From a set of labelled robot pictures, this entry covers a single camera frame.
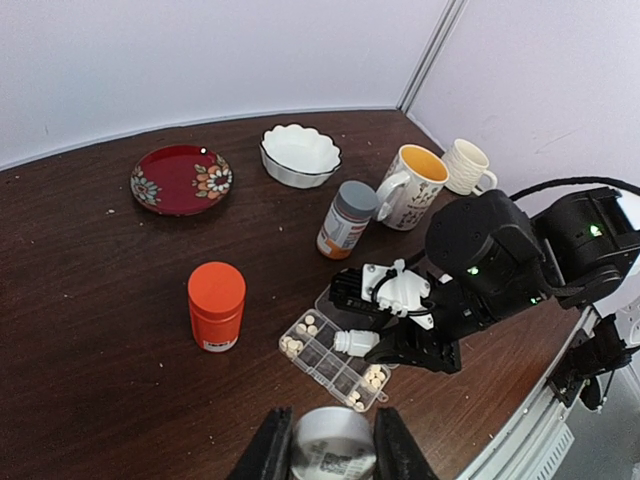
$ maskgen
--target floral pattern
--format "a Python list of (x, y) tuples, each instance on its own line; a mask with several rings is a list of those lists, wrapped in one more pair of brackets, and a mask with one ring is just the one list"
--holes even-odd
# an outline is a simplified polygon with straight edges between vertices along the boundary
[(140, 202), (155, 207), (160, 201), (158, 193), (162, 188), (146, 179), (140, 166), (137, 166), (131, 175), (131, 191)]
[(193, 181), (193, 185), (198, 187), (196, 197), (215, 200), (226, 194), (231, 188), (233, 173), (231, 173), (229, 165), (222, 157), (218, 156), (217, 165), (212, 165), (209, 168), (195, 165), (194, 168), (198, 172), (196, 179)]

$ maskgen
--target red plate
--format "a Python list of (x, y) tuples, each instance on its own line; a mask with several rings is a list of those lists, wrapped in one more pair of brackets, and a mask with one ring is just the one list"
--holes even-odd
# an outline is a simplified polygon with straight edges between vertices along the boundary
[(231, 190), (233, 173), (204, 147), (175, 145), (146, 155), (131, 173), (131, 192), (160, 215), (194, 215), (213, 207)]

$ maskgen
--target pill organizer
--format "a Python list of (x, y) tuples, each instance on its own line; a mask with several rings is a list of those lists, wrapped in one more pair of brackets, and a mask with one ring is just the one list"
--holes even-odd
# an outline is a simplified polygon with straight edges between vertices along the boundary
[(376, 400), (388, 401), (383, 389), (391, 378), (391, 370), (386, 365), (372, 365), (362, 358), (336, 352), (333, 338), (339, 331), (342, 328), (322, 312), (311, 309), (280, 337), (279, 348), (340, 403), (357, 412), (366, 412)]

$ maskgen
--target wooden table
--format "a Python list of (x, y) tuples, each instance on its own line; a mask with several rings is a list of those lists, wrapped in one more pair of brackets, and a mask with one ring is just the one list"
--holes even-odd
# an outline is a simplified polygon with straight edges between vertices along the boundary
[[(343, 151), (321, 188), (292, 190), (262, 168), (261, 133), (289, 122)], [(159, 217), (133, 201), (129, 173), (178, 143), (222, 154), (235, 186), (208, 213)], [(315, 248), (338, 185), (375, 186), (404, 143), (437, 150), (398, 112), (282, 115), (161, 130), (0, 172), (2, 478), (223, 479), (268, 410), (334, 404), (277, 339), (338, 270), (422, 245), (426, 221), (411, 233), (371, 225), (343, 262)], [(240, 341), (219, 355), (196, 346), (186, 308), (190, 272), (211, 260), (248, 284)], [(388, 405), (443, 480), (502, 427), (577, 318), (546, 302), (465, 339), (457, 375), (394, 371)]]

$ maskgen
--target cup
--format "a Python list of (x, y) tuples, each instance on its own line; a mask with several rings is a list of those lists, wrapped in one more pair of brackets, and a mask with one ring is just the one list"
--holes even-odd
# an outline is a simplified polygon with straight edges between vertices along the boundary
[(376, 220), (395, 230), (414, 228), (449, 179), (438, 156), (418, 145), (403, 145), (376, 194)]
[[(489, 170), (489, 158), (467, 140), (455, 140), (453, 146), (442, 156), (442, 160), (449, 169), (449, 181), (445, 186), (458, 195), (482, 195), (498, 186), (498, 177)], [(482, 177), (489, 180), (487, 187), (480, 187)]]
[(368, 480), (375, 464), (371, 426), (350, 408), (312, 410), (293, 431), (291, 473), (298, 480)]

